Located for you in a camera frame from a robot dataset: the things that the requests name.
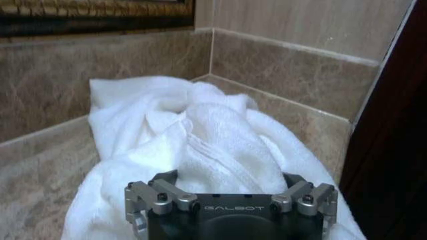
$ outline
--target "marble wall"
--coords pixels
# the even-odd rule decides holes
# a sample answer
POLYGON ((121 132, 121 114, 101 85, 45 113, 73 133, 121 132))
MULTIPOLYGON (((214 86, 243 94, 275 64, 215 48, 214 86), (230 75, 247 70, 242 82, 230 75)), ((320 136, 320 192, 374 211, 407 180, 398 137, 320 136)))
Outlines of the marble wall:
POLYGON ((196 0, 196 27, 214 26, 380 61, 411 2, 196 0))
POLYGON ((89 79, 209 71, 212 32, 0 44, 0 142, 89 112, 89 79))
POLYGON ((211 73, 352 121, 379 63, 215 30, 211 73))

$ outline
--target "wooden door frame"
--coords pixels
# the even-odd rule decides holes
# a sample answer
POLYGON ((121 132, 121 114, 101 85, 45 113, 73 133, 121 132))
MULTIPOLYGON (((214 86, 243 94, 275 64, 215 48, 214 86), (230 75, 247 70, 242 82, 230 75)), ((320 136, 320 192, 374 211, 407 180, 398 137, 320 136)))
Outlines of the wooden door frame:
POLYGON ((427 237, 426 136, 427 0, 418 0, 350 139, 339 184, 368 239, 427 237))

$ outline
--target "ornate gold frame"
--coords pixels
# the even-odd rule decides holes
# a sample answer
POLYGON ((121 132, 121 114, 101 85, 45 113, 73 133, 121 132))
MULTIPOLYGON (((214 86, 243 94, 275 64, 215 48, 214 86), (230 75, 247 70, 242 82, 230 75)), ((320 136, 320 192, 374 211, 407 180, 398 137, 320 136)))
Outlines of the ornate gold frame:
POLYGON ((188 27, 193 15, 193 0, 0 0, 0 37, 188 27))

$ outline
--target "towel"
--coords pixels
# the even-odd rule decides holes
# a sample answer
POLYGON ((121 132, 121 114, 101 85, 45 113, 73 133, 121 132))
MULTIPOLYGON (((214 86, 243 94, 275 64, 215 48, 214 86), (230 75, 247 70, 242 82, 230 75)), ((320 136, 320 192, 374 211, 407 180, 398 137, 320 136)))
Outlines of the towel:
MULTIPOLYGON (((69 206, 63 240, 133 240, 124 187, 177 169, 192 193, 276 194, 282 172, 335 185, 292 132, 244 94, 167 76, 92 79, 91 125, 100 162, 69 206)), ((366 239, 342 193, 330 239, 366 239)))

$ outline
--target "marble surface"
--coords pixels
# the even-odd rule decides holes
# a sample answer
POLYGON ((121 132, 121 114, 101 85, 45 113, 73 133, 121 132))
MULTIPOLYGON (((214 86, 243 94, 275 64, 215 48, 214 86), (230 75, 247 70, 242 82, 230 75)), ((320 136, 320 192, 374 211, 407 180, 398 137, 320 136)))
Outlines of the marble surface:
POLYGON ((214 24, 215 0, 196 0, 195 2, 195 27, 211 28, 214 24))
POLYGON ((411 2, 215 0, 214 26, 382 61, 411 2))
POLYGON ((216 85, 226 94, 243 93, 252 97, 259 110, 272 116, 294 132, 322 161, 335 182, 339 183, 351 134, 351 124, 347 120, 250 89, 218 76, 208 75, 197 81, 216 85))
POLYGON ((211 73, 354 120, 378 65, 215 30, 211 73))
POLYGON ((99 155, 85 117, 0 144, 0 239, 60 239, 99 155))
POLYGON ((0 142, 88 114, 91 78, 208 73, 211 31, 0 44, 0 142))

